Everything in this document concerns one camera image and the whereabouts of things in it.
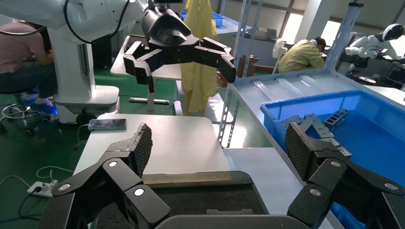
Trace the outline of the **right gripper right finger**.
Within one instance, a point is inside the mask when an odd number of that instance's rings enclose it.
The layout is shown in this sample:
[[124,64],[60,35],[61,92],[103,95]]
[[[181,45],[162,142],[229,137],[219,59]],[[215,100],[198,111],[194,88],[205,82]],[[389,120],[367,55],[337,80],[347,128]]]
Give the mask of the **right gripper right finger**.
[[288,125],[285,147],[306,182],[288,208],[288,215],[317,229],[333,203],[344,206],[368,229],[405,226],[405,190],[398,183],[346,158],[332,143]]

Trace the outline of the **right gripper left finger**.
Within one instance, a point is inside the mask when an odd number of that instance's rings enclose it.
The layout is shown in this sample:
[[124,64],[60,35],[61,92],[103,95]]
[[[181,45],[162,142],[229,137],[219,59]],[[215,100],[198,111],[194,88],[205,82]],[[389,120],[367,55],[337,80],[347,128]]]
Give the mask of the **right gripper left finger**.
[[90,167],[52,190],[51,227],[86,229],[99,212],[116,203],[134,229],[153,229],[170,208],[142,178],[153,145],[151,128],[141,123],[129,139],[111,143]]

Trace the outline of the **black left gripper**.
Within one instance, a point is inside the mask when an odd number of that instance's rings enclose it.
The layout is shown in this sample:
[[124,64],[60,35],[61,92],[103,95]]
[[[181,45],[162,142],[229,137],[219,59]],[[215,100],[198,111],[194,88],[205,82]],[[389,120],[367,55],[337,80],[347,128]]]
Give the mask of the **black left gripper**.
[[153,7],[145,11],[142,30],[147,45],[133,42],[124,53],[126,73],[154,92],[152,73],[164,64],[196,62],[219,70],[228,83],[234,83],[236,67],[231,48],[208,37],[199,41],[171,9]]

